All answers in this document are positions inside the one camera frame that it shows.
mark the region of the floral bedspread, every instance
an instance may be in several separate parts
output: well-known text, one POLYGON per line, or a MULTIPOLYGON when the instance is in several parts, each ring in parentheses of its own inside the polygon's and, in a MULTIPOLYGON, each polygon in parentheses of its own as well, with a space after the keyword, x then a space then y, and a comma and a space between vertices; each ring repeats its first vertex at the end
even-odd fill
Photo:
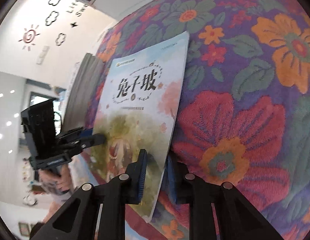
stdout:
MULTIPOLYGON (((112 59, 185 30, 191 41, 172 150, 205 181, 236 185, 285 240, 303 239, 310 229, 310 19, 296 0, 154 0, 138 9, 98 49, 106 66, 87 127, 112 59)), ((161 191, 150 224, 129 207, 127 223, 146 239, 188 239, 188 206, 161 191)))

